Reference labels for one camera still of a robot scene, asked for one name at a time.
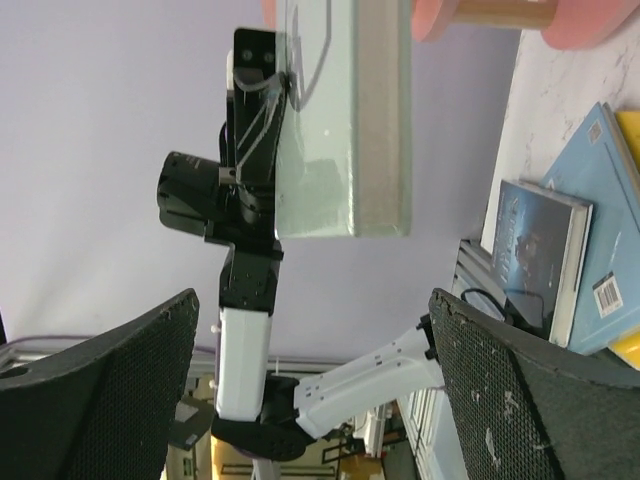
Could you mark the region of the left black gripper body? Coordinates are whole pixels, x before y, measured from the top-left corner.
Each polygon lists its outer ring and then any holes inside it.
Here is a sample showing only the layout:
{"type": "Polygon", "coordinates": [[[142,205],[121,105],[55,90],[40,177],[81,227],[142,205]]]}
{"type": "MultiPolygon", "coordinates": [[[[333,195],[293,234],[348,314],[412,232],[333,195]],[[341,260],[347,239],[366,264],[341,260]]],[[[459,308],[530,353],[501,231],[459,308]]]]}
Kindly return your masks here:
{"type": "Polygon", "coordinates": [[[213,160],[169,153],[157,184],[161,224],[208,243],[251,254],[280,255],[274,190],[223,183],[220,176],[230,171],[213,160]]]}

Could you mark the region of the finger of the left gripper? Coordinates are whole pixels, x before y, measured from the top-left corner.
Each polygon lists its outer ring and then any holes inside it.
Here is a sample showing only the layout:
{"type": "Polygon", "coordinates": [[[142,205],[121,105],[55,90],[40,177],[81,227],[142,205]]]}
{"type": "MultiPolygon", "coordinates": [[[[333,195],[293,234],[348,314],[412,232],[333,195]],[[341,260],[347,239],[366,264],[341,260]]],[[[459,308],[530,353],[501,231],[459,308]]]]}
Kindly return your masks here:
{"type": "Polygon", "coordinates": [[[227,165],[242,185],[272,185],[288,78],[276,68],[276,33],[238,28],[227,89],[227,165]]]}

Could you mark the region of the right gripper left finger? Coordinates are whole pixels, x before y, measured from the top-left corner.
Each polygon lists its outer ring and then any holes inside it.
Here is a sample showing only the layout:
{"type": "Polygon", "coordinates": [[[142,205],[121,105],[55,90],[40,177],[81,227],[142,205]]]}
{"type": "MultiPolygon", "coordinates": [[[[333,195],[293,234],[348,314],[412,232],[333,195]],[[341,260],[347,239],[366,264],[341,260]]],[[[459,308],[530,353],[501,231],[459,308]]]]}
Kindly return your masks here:
{"type": "Polygon", "coordinates": [[[187,289],[117,328],[2,372],[2,478],[160,478],[198,314],[187,289]]]}

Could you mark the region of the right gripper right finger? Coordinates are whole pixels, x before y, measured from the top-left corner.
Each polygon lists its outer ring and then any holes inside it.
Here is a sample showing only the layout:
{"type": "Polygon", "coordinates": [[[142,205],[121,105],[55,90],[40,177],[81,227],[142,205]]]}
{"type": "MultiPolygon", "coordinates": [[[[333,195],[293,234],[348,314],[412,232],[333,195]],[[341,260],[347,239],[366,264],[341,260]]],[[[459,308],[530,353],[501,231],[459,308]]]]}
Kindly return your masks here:
{"type": "Polygon", "coordinates": [[[437,358],[471,479],[636,479],[639,373],[436,289],[437,358]]]}

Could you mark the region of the pale grey-green book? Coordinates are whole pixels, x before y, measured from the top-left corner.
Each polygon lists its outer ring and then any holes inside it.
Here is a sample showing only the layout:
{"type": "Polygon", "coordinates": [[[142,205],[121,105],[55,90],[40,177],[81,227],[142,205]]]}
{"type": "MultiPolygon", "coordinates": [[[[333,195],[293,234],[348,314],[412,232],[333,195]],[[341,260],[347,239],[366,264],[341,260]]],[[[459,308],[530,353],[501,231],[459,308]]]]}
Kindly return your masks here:
{"type": "Polygon", "coordinates": [[[411,225],[408,1],[278,1],[288,94],[276,157],[280,238],[405,236],[411,225]]]}

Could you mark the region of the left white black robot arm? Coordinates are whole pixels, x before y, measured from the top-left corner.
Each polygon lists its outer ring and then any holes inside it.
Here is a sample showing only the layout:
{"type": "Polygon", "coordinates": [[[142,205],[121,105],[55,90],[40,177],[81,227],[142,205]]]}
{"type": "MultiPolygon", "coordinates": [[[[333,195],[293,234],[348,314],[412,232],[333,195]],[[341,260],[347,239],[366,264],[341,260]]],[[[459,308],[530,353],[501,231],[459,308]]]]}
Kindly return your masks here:
{"type": "Polygon", "coordinates": [[[227,60],[218,160],[171,152],[157,184],[160,222],[228,250],[215,323],[214,411],[219,441],[261,460],[301,457],[351,417],[444,385],[428,317],[349,362],[270,353],[280,265],[276,154],[289,79],[276,35],[239,28],[227,60]]]}

